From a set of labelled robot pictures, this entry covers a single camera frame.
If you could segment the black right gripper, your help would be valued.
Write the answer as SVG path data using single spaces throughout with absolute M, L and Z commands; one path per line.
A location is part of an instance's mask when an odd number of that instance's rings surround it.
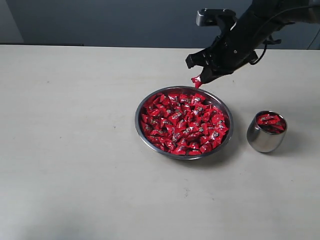
M 203 67 L 200 82 L 208 84 L 220 75 L 230 75 L 246 64 L 258 61 L 255 48 L 259 45 L 259 18 L 254 14 L 243 14 L 233 26 L 223 24 L 221 30 L 207 51 L 189 54 L 185 63 L 189 69 Z

